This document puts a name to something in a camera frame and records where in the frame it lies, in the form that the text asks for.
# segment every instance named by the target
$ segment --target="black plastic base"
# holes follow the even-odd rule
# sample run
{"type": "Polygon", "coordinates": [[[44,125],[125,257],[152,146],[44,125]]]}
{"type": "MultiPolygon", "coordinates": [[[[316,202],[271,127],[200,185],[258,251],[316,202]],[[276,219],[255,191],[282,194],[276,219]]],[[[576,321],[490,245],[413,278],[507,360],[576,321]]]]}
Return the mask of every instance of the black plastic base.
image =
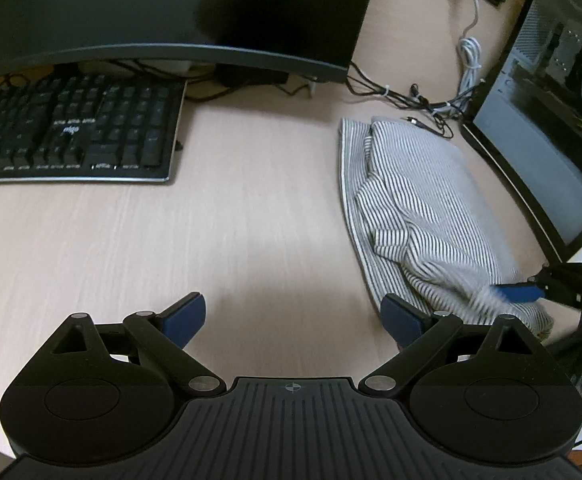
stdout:
{"type": "Polygon", "coordinates": [[[479,465],[426,441],[399,403],[348,379],[237,379],[225,395],[189,402],[151,448],[117,463],[67,468],[21,457],[2,480],[582,480],[563,458],[479,465]]]}

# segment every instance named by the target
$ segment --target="black keyboard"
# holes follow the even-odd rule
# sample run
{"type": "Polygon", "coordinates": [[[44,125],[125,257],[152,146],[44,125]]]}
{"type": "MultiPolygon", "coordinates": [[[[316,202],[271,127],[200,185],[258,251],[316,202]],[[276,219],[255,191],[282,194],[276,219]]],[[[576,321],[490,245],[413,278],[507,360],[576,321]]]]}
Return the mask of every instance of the black keyboard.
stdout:
{"type": "Polygon", "coordinates": [[[0,182],[166,182],[183,89],[106,75],[0,88],[0,182]]]}

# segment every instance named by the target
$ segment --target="wooden desk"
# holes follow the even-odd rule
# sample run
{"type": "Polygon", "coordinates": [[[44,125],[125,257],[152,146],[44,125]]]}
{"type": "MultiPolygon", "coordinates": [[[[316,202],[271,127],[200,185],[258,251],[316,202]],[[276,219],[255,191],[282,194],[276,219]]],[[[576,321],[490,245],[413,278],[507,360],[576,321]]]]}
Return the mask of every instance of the wooden desk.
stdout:
{"type": "MultiPolygon", "coordinates": [[[[522,0],[482,3],[490,65],[522,0]]],[[[435,100],[458,81],[455,43],[471,0],[372,0],[356,53],[374,78],[435,100]]],[[[0,186],[0,397],[72,312],[119,322],[191,290],[208,303],[187,347],[237,375],[352,376],[395,353],[368,297],[338,192],[338,123],[400,114],[343,87],[315,99],[245,89],[183,111],[171,186],[0,186]]],[[[522,214],[457,136],[522,270],[544,260],[522,214]]],[[[0,451],[10,449],[0,427],[0,451]]]]}

